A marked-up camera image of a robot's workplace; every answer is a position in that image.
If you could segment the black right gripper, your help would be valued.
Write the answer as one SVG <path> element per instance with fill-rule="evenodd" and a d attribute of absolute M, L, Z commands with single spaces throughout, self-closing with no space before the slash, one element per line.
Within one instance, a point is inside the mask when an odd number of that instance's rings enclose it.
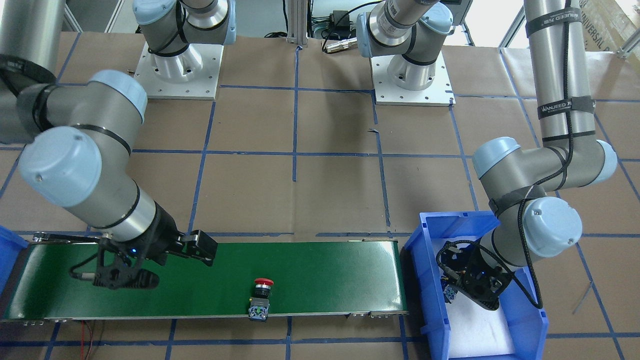
<path fill-rule="evenodd" d="M 181 258 L 201 261 L 212 267 L 218 242 L 202 230 L 181 234 L 174 219 L 160 205 L 149 228 L 133 240 L 118 243 L 100 240 L 93 285 L 106 289 L 155 289 L 160 278 L 143 269 L 146 260 L 166 264 L 167 252 Z"/>

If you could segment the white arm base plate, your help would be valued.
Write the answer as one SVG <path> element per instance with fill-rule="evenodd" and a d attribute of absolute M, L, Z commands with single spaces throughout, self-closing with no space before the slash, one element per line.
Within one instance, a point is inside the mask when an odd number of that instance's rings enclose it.
<path fill-rule="evenodd" d="M 145 44 L 134 78 L 149 99 L 214 101 L 223 52 L 223 45 L 190 44 L 182 54 L 161 57 Z"/>
<path fill-rule="evenodd" d="M 370 59 L 375 102 L 378 105 L 448 107 L 456 104 L 444 56 L 425 66 L 402 55 Z"/>

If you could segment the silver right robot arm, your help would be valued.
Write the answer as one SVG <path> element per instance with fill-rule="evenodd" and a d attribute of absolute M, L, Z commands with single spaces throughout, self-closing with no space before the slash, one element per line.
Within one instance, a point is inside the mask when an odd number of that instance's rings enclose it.
<path fill-rule="evenodd" d="M 62 0 L 1 2 L 1 142 L 23 144 L 18 170 L 48 202 L 103 233 L 96 271 L 76 280 L 153 289 L 146 260 L 182 251 L 172 217 L 126 173 L 147 93 L 130 75 L 101 70 L 82 86 L 57 84 Z"/>

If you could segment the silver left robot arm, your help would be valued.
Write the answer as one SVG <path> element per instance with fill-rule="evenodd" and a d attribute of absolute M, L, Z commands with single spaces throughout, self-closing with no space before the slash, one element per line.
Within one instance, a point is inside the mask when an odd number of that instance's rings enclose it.
<path fill-rule="evenodd" d="M 420 212 L 493 199 L 489 178 L 558 173 L 566 140 L 534 147 L 495 48 L 447 47 L 454 105 L 380 104 L 377 58 L 240 38 L 222 60 L 193 226 L 213 233 L 407 233 Z"/>

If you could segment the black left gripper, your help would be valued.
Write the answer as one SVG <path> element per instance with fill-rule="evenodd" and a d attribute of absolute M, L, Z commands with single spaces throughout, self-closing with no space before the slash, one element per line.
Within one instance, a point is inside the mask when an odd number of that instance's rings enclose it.
<path fill-rule="evenodd" d="M 513 275 L 479 241 L 446 241 L 438 251 L 441 282 L 451 284 L 458 293 L 489 311 L 499 309 L 499 296 Z"/>

